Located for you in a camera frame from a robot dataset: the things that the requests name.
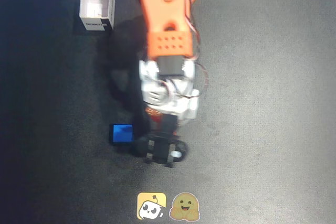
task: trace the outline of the hugging face logo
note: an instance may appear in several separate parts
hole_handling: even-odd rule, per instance
[[[198,199],[190,193],[177,195],[173,200],[169,216],[173,220],[198,221],[200,218]]]
[[[138,219],[158,219],[163,216],[166,196],[162,193],[140,193],[138,195]]]

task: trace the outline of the small box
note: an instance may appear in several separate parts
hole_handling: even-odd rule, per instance
[[[110,143],[115,146],[130,145],[134,141],[133,125],[110,124]]]
[[[115,7],[115,0],[80,0],[79,17],[88,31],[111,30]]]

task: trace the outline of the white cardboard box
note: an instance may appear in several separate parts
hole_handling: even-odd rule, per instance
[[[80,0],[79,17],[88,31],[111,30],[115,7],[115,0]]]

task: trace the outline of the orange 3d-printed part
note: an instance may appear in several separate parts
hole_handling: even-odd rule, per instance
[[[186,17],[195,0],[140,0],[148,28],[148,59],[182,55],[193,57],[193,38]]]

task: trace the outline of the robot logo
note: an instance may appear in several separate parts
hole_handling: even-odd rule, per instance
[[[162,193],[140,193],[138,195],[138,219],[158,219],[163,216],[166,196]]]

